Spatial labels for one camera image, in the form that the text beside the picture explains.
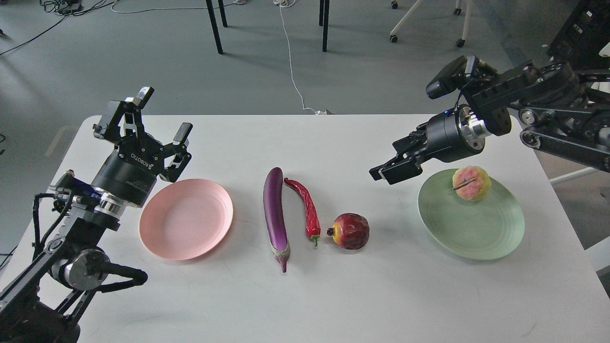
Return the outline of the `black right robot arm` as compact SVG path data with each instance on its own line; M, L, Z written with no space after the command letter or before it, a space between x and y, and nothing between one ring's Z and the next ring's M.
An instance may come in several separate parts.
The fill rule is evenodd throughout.
M510 108L525 125L524 145L608 172L609 94L589 87L608 80L608 71L573 71L566 62L538 67L529 61L499 73L477 56L460 56L440 70L426 93L437 99L459 91L466 102L395 141L396 156L369 174L396 184L419 176L429 159L448 163L477 155L486 137L510 132Z

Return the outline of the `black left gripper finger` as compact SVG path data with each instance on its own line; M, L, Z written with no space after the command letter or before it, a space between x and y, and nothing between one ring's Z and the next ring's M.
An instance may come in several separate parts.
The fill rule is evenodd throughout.
M192 128L191 123L182 123L173 142L161 146L160 151L155 154L155 174L161 180L176 182L191 161L192 155L187 151L187 146Z
M119 153L153 149L155 139L145 132L142 121L142 109L153 93L153 87L142 87L136 96L109 102L107 112L93 125L94 137L113 143Z

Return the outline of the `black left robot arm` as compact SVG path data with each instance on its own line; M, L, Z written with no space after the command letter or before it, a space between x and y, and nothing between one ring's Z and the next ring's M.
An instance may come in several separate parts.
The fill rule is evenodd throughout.
M32 262L1 293L3 343L75 343L97 293L147 281L146 272L112 263L98 243L118 230L126 208L145 204L158 179L176 182L190 162L192 124L181 124L166 145L145 131L141 111L153 93L143 87L109 102L93 134L114 148L92 182L68 170L48 193L35 195Z

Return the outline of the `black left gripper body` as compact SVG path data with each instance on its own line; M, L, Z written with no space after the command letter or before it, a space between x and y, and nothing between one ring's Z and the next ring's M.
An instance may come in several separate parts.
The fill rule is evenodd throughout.
M141 208L157 182L157 153L148 148L115 145L91 186Z

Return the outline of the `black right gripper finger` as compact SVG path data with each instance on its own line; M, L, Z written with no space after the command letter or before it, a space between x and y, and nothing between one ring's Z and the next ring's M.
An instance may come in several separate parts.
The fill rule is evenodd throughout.
M369 174L375 181L403 182L405 180L405 172L403 171L404 162L405 158L403 155L396 155L386 163L370 169Z
M417 160L409 154L399 154L390 159L386 165L386 182L397 184L419 176L422 169Z

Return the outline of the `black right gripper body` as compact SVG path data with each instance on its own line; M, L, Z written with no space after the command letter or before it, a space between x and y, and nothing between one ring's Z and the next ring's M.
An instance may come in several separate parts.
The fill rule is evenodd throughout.
M444 111L392 143L396 158L423 163L429 159L455 162L482 152L486 128L470 111Z

